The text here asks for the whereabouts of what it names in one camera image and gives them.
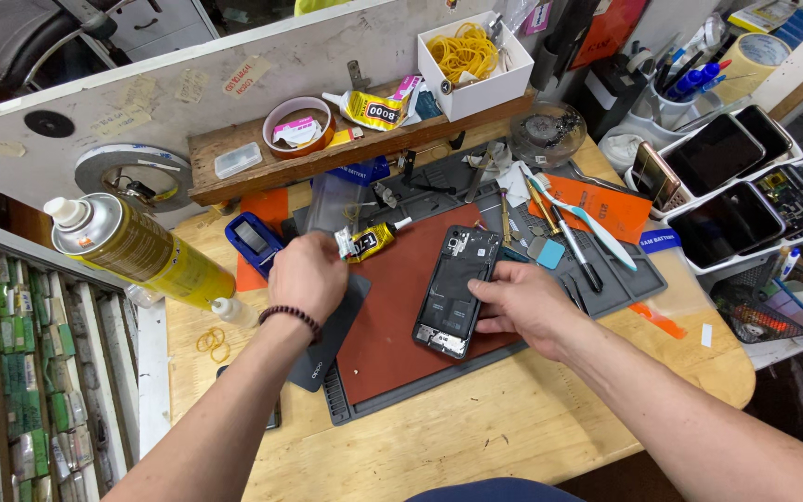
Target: blue tape dispenser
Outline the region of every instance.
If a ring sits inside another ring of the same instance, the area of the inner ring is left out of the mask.
[[[284,249],[281,237],[249,211],[243,211],[231,220],[225,227],[225,237],[265,279],[269,278],[275,255]]]

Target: wooden desk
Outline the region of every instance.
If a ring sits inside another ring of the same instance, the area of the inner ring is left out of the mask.
[[[465,147],[505,134],[502,128],[468,131]],[[620,182],[590,139],[574,161],[586,174]],[[291,211],[309,199],[308,184],[291,188]],[[231,217],[196,216],[175,233],[235,271],[237,253],[223,234]],[[674,339],[629,309],[600,322],[689,382],[731,405],[746,405],[755,373],[739,342],[685,264],[670,254],[651,257],[669,289],[650,303],[687,336]],[[264,290],[238,297],[260,309],[266,304]],[[713,327],[711,348],[700,344],[703,324]],[[217,364],[194,347],[215,325],[225,330],[233,359],[252,332],[167,300],[173,423],[215,381]],[[511,475],[555,484],[642,450],[584,382],[532,349],[340,427],[331,425],[322,392],[293,384],[281,391],[281,412],[281,427],[262,439],[246,500],[400,500]]]

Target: brown mat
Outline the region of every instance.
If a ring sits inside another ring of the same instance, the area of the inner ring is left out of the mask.
[[[412,223],[389,247],[351,266],[351,273],[366,277],[371,286],[336,357],[350,404],[463,361],[416,343],[411,333],[448,227],[472,226],[478,219],[475,204],[467,204]],[[467,359],[519,339],[515,333],[476,334]]]

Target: wire basket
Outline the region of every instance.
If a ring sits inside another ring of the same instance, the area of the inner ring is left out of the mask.
[[[744,343],[803,336],[803,322],[799,323],[765,303],[768,296],[764,287],[777,257],[773,255],[763,265],[720,280],[711,290],[717,311],[730,325],[733,334]],[[789,273],[789,280],[803,284],[801,265],[795,265]]]

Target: chair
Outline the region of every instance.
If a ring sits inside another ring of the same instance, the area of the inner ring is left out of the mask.
[[[107,40],[107,16],[130,0],[0,0],[0,87],[27,85],[49,56],[85,32]]]

